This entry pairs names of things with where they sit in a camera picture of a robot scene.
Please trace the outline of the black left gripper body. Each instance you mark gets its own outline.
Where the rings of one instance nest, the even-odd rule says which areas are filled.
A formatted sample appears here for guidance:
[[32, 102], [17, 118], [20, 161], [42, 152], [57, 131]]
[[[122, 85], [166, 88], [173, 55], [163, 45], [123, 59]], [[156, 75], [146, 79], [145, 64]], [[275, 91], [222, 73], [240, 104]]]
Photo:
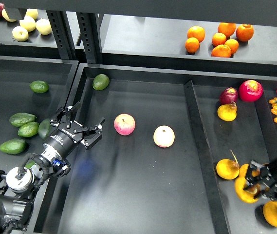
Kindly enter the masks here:
[[75, 133], [74, 130], [81, 128], [82, 125], [76, 121], [71, 121], [70, 124], [70, 128], [67, 128], [65, 122], [60, 123], [44, 140], [42, 153], [44, 157], [50, 160], [54, 158], [64, 160], [81, 142], [82, 133]]

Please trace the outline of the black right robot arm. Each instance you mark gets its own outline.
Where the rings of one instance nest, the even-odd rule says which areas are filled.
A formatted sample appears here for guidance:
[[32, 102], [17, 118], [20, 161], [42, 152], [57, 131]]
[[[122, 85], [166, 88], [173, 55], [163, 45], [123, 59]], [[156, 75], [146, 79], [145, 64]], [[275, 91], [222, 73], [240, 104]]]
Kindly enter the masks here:
[[242, 190], [253, 193], [254, 199], [277, 200], [277, 158], [268, 164], [250, 161], [244, 178], [246, 184]]

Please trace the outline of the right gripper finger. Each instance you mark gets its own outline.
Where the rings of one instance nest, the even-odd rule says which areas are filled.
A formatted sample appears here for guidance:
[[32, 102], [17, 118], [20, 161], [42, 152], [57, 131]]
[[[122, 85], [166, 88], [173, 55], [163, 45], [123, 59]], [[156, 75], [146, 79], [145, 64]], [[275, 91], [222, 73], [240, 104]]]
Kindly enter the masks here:
[[260, 164], [251, 160], [246, 171], [247, 185], [261, 184], [268, 176], [268, 163]]
[[260, 186], [260, 192], [255, 196], [255, 198], [269, 198], [269, 199], [275, 199], [276, 193], [277, 193], [277, 184], [274, 183], [271, 187], [268, 187], [267, 184], [261, 183]]

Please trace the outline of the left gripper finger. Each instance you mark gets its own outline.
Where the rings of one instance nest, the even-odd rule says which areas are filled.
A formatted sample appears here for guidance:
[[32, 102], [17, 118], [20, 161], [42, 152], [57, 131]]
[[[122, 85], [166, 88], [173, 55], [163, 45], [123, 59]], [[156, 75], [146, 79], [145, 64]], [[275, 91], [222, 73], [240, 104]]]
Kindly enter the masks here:
[[73, 106], [68, 107], [59, 107], [57, 111], [50, 117], [50, 124], [59, 127], [60, 124], [65, 124], [67, 129], [71, 128], [71, 121], [73, 120], [74, 114], [76, 114], [77, 110], [81, 107], [81, 103], [78, 101]]
[[100, 119], [100, 122], [93, 127], [80, 127], [73, 130], [74, 143], [81, 143], [86, 150], [90, 150], [99, 140], [102, 139], [102, 129], [104, 118]]

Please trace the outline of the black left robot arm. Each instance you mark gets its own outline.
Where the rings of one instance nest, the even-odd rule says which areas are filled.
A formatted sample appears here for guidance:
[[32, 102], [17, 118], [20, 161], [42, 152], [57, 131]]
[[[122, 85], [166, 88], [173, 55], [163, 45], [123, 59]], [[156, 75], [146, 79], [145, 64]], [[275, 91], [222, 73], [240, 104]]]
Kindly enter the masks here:
[[0, 234], [26, 230], [43, 184], [70, 172], [67, 156], [79, 144], [89, 150], [102, 138], [105, 119], [84, 127], [74, 120], [80, 106], [77, 102], [74, 106], [60, 107], [50, 118], [50, 125], [56, 129], [44, 140], [42, 153], [27, 153], [17, 167], [7, 173], [0, 170]]

